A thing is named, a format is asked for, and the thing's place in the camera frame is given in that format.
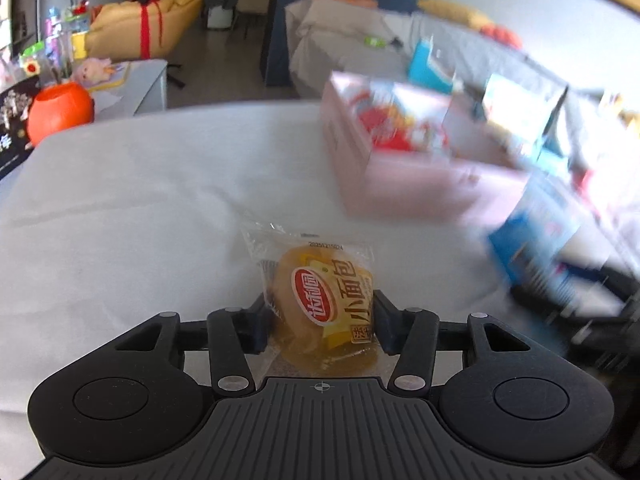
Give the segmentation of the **orange round pumpkin container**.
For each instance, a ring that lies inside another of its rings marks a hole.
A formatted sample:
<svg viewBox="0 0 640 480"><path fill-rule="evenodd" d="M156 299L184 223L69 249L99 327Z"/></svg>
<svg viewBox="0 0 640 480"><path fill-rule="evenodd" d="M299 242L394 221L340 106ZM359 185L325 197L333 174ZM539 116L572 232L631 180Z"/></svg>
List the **orange round pumpkin container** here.
<svg viewBox="0 0 640 480"><path fill-rule="evenodd" d="M44 88L36 95L26 131L32 145L37 146L52 134L93 121L94 102L90 93L76 82L66 82Z"/></svg>

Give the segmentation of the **pink cardboard box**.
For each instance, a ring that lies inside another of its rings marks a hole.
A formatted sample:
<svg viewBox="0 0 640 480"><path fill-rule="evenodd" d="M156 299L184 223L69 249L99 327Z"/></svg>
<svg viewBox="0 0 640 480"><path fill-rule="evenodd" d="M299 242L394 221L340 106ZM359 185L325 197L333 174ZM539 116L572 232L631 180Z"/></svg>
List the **pink cardboard box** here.
<svg viewBox="0 0 640 480"><path fill-rule="evenodd" d="M321 120L353 216L498 226L529 181L464 96L334 72Z"/></svg>

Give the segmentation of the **white low side table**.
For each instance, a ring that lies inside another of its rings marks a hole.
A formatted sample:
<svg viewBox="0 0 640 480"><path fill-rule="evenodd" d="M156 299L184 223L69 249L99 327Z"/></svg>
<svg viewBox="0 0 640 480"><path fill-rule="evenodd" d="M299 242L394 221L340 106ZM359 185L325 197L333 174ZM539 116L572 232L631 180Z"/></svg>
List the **white low side table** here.
<svg viewBox="0 0 640 480"><path fill-rule="evenodd" d="M123 84L95 91L92 98L96 122L163 112L167 108L167 62L131 62Z"/></svg>

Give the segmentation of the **grey covered sofa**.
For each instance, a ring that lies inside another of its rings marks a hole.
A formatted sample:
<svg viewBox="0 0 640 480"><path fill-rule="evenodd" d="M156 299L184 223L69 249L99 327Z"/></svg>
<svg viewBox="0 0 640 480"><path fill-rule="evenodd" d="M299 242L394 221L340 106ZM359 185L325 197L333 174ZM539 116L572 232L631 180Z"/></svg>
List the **grey covered sofa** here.
<svg viewBox="0 0 640 480"><path fill-rule="evenodd" d="M509 138L508 151L546 169L562 164L572 174L639 180L639 143L624 132L619 120L608 118L593 102L556 81L526 56L502 46L479 32L435 18L431 14L376 14L392 34L392 48L366 46L363 38L318 30L299 40L297 62L290 65L294 86L301 94L318 94L334 72L360 74L393 81L408 81L408 67L416 44L432 38L437 61L456 72L454 85L472 98L484 94L491 76L501 76L557 106L533 140Z"/></svg>

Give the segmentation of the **pink plush toy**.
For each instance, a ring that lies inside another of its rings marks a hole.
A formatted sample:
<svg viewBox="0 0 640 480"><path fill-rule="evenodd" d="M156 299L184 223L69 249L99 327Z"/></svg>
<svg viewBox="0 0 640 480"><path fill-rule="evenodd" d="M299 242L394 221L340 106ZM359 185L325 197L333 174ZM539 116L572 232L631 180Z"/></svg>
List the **pink plush toy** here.
<svg viewBox="0 0 640 480"><path fill-rule="evenodd" d="M73 71L73 81L78 84L93 86L100 82L107 82L114 74L112 62L109 58L86 58Z"/></svg>

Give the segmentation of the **blue white snack packet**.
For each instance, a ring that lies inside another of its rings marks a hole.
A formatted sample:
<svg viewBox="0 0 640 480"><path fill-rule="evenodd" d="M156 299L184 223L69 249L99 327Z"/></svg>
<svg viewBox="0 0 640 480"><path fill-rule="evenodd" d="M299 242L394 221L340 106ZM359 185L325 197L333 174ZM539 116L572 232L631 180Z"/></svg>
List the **blue white snack packet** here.
<svg viewBox="0 0 640 480"><path fill-rule="evenodd" d="M579 314L619 314L622 300L601 286L568 278L560 268L561 263L580 268L610 266L593 250L570 246L585 220L582 208L562 188L541 177L529 180L512 214L488 235L509 288L521 285L538 294L546 292L558 304L576 306Z"/></svg>

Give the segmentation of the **black plum snack bag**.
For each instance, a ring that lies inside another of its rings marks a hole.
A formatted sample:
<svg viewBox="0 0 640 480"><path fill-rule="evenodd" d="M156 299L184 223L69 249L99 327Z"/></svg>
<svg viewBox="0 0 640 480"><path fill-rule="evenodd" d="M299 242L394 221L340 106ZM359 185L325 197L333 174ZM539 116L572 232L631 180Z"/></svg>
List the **black plum snack bag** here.
<svg viewBox="0 0 640 480"><path fill-rule="evenodd" d="M20 166L34 150L27 133L27 119L39 91L40 81L33 76L1 92L0 179Z"/></svg>

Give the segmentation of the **green toy on sofa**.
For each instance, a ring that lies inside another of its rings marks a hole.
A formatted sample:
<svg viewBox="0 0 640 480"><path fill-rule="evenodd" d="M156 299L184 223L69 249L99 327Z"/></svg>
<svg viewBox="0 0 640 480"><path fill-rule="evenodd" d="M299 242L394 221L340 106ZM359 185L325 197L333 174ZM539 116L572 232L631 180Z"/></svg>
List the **green toy on sofa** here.
<svg viewBox="0 0 640 480"><path fill-rule="evenodd" d="M375 49L392 48L395 45L393 41L386 41L376 37L366 37L363 39L363 42L366 46Z"/></svg>

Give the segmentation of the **blue tissue box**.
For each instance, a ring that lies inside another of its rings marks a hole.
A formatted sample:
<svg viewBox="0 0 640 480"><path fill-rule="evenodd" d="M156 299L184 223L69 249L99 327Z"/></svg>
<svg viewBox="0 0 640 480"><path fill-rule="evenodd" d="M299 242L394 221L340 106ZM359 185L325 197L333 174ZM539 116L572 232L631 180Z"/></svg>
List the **blue tissue box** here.
<svg viewBox="0 0 640 480"><path fill-rule="evenodd" d="M408 67L408 81L428 90L451 94L455 76L456 72L446 70L437 61L432 38L423 38L416 44Z"/></svg>

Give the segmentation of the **colourful bottles cluster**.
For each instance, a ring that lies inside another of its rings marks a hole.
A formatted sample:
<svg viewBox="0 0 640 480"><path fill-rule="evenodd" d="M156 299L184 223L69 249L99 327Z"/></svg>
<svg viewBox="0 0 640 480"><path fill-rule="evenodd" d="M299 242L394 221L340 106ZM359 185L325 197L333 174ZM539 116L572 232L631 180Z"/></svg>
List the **colourful bottles cluster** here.
<svg viewBox="0 0 640 480"><path fill-rule="evenodd" d="M64 9L52 6L44 20L44 52L52 70L63 79L70 78L76 58L73 39L82 39L91 23L90 2L70 0Z"/></svg>

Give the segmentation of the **small bread bun packet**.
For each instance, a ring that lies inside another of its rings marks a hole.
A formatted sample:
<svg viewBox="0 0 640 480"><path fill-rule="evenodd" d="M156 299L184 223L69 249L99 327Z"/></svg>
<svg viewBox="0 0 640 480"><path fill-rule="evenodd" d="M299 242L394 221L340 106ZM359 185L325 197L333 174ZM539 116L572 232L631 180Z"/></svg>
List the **small bread bun packet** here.
<svg viewBox="0 0 640 480"><path fill-rule="evenodd" d="M367 375L378 366L373 252L360 240L245 222L242 234L274 314L288 366L312 376Z"/></svg>

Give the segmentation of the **red cushion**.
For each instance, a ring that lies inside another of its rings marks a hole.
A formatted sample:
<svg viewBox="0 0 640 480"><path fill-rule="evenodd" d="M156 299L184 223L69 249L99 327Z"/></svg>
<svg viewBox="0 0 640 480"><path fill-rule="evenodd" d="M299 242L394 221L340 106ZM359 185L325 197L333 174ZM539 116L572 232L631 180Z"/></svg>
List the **red cushion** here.
<svg viewBox="0 0 640 480"><path fill-rule="evenodd" d="M480 33L514 50L521 50L523 47L521 38L515 32L498 24L486 24L480 29Z"/></svg>

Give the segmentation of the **yellow cushion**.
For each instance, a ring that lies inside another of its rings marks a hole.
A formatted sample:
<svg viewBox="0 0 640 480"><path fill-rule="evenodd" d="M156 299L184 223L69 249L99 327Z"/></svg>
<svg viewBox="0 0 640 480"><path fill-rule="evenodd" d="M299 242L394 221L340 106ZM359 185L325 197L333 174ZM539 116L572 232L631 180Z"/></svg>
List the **yellow cushion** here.
<svg viewBox="0 0 640 480"><path fill-rule="evenodd" d="M450 0L416 0L416 6L424 13L436 16L479 32L485 26L495 22L488 16L470 6L464 6Z"/></svg>

